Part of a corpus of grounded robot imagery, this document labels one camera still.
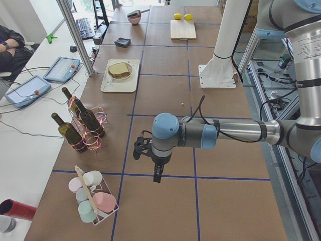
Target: keyboard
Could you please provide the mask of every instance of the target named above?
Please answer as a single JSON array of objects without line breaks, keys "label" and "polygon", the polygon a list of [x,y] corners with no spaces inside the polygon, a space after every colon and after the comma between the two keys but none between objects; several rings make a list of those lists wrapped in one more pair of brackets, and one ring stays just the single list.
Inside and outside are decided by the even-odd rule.
[{"label": "keyboard", "polygon": [[91,28],[91,24],[88,18],[81,18],[76,20],[76,25],[80,31],[81,39],[92,39],[95,32]]}]

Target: table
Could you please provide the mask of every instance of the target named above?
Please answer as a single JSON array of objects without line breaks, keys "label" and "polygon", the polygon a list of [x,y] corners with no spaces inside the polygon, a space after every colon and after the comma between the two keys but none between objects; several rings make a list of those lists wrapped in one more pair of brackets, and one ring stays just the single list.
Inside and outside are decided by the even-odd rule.
[{"label": "table", "polygon": [[[27,63],[27,68],[50,67],[59,56],[80,59],[78,52],[71,53],[69,51],[70,45],[74,45],[74,42],[65,22],[54,34],[58,38],[53,39],[52,44],[48,44],[48,40],[44,39]],[[94,43],[92,40],[86,40],[84,44],[89,54]],[[47,69],[31,70],[32,74],[39,76],[43,76],[46,71]],[[79,85],[75,94],[80,97],[87,77],[86,70],[82,67],[74,76],[74,81],[70,80],[64,86],[70,91],[74,91]],[[17,77],[16,82],[23,83],[29,78],[31,78],[31,74],[25,71]],[[52,83],[52,88],[57,87],[57,89],[44,97],[54,98],[57,102],[64,103],[66,97],[61,91],[62,87],[59,86],[59,84]],[[2,98],[0,101],[1,106],[8,103],[6,98]],[[0,112],[12,110],[16,110],[16,108],[9,105],[1,107]],[[60,105],[51,99],[40,98],[22,110],[3,114],[0,121],[22,132],[59,136],[58,126],[51,118],[52,112],[57,112],[65,121],[71,120],[66,104]],[[2,134],[0,181],[3,184],[0,200],[13,199],[37,207],[63,139],[23,135],[2,123],[0,123],[0,132]],[[23,240],[30,224],[29,221],[17,219],[14,231],[0,235],[4,236],[6,240]]]},{"label": "table", "polygon": [[[150,130],[162,112],[191,115],[203,94],[205,116],[251,118],[240,83],[236,89],[201,89],[198,65],[212,58],[221,14],[211,7],[151,7],[132,26],[115,10],[94,69],[81,96],[87,107],[107,113],[104,148],[74,152],[62,144],[25,240],[286,240],[264,158],[258,143],[218,140],[212,150],[176,148],[162,182],[152,182],[153,162],[135,161],[133,143]],[[191,13],[197,39],[170,40],[174,13]],[[117,38],[131,38],[128,48]],[[141,61],[137,91],[103,93],[100,85],[110,58]],[[99,170],[119,204],[119,211],[97,226],[82,223],[68,190],[74,166]]]}]

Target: bread slice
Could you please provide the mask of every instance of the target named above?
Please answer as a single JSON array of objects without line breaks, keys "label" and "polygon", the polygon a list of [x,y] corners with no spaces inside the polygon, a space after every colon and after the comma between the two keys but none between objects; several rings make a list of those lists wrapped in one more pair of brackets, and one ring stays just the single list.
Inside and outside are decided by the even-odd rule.
[{"label": "bread slice", "polygon": [[108,68],[108,73],[111,77],[115,79],[125,78],[130,76],[130,71],[125,62],[120,62],[117,64],[110,65]]}]

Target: red cylinder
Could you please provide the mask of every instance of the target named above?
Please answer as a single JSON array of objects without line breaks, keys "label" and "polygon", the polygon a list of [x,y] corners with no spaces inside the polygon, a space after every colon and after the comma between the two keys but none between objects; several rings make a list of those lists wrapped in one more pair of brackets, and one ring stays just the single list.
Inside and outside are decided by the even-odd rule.
[{"label": "red cylinder", "polygon": [[37,208],[7,199],[0,204],[0,214],[32,221]]}]

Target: bottle neck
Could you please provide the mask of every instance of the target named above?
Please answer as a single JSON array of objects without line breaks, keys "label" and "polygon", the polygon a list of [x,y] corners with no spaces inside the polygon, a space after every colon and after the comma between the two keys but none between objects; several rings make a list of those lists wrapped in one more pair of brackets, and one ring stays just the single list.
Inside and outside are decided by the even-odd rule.
[{"label": "bottle neck", "polygon": [[52,113],[52,114],[51,114],[51,117],[52,117],[52,119],[54,119],[55,122],[56,122],[58,125],[60,125],[60,126],[65,123],[65,122],[60,118],[60,116],[58,116],[57,113]]},{"label": "bottle neck", "polygon": [[65,94],[65,96],[67,97],[67,99],[71,99],[72,95],[71,93],[69,92],[69,90],[66,88],[66,87],[63,87],[61,89],[61,91]]},{"label": "bottle neck", "polygon": [[75,98],[74,103],[76,104],[81,113],[85,113],[87,111],[87,109],[84,107],[84,105],[81,103],[79,99]]}]

